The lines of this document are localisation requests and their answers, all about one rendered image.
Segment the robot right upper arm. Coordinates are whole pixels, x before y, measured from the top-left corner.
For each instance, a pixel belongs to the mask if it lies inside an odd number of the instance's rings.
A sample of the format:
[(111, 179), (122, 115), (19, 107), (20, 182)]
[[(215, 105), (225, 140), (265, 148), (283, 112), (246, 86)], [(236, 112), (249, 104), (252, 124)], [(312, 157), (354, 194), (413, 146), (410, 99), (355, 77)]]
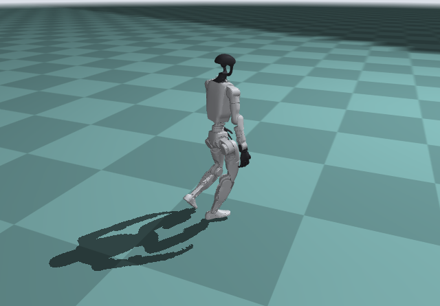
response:
[(232, 124), (237, 124), (237, 118), (238, 116), (241, 116), (239, 114), (239, 110), (240, 110), (240, 95), (241, 92), (237, 87), (234, 87), (232, 85), (228, 85), (226, 87), (226, 96), (229, 98), (230, 100), (230, 110), (231, 110), (231, 123)]

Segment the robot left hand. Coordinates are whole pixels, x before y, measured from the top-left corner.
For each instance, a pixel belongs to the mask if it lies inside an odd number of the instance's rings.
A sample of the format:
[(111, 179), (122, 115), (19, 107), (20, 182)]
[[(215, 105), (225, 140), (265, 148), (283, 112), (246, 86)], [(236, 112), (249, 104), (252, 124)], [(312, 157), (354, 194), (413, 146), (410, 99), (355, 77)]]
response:
[[(227, 133), (228, 133), (228, 131), (229, 131), (231, 134), (233, 134), (233, 132), (231, 132), (231, 130), (229, 130), (229, 129), (225, 128), (225, 127), (224, 127), (224, 131), (226, 131)], [(229, 138), (232, 140), (232, 138), (230, 137), (229, 134), (228, 134), (228, 136), (229, 136)], [(229, 139), (228, 139), (228, 140), (229, 140)]]

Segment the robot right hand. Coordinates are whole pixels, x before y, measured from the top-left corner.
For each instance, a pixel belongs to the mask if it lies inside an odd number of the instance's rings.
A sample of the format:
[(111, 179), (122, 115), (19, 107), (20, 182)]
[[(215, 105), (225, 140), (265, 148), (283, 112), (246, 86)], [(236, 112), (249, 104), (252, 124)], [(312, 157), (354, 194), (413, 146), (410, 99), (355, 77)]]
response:
[(251, 159), (251, 156), (248, 153), (248, 148), (246, 148), (245, 150), (242, 150), (242, 146), (240, 144), (239, 144), (239, 152), (241, 152), (241, 156), (240, 156), (241, 164), (238, 167), (243, 168), (250, 163), (249, 160)]

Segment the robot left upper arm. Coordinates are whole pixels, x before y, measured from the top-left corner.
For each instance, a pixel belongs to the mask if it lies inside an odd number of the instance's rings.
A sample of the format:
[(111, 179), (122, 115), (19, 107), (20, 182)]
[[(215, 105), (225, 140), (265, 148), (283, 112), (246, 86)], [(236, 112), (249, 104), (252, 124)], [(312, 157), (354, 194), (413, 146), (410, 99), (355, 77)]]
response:
[[(211, 79), (210, 79), (211, 80)], [(207, 91), (208, 91), (208, 83), (210, 82), (210, 80), (207, 80), (205, 82), (205, 87), (206, 87), (206, 102), (207, 102)]]

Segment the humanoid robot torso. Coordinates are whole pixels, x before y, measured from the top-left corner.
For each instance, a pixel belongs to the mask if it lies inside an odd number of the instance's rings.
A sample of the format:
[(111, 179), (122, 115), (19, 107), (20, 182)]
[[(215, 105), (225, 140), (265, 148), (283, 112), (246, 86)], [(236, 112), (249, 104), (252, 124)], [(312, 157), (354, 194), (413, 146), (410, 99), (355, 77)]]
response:
[[(217, 77), (217, 76), (216, 76)], [(215, 77), (215, 78), (216, 78)], [(208, 83), (206, 110), (208, 119), (215, 122), (212, 130), (209, 131), (209, 143), (219, 148), (219, 140), (222, 138), (228, 139), (228, 133), (224, 131), (224, 122), (228, 122), (231, 116), (230, 100), (226, 96), (226, 87), (228, 85), (234, 86), (230, 81), (225, 79), (225, 83), (216, 83), (211, 79)]]

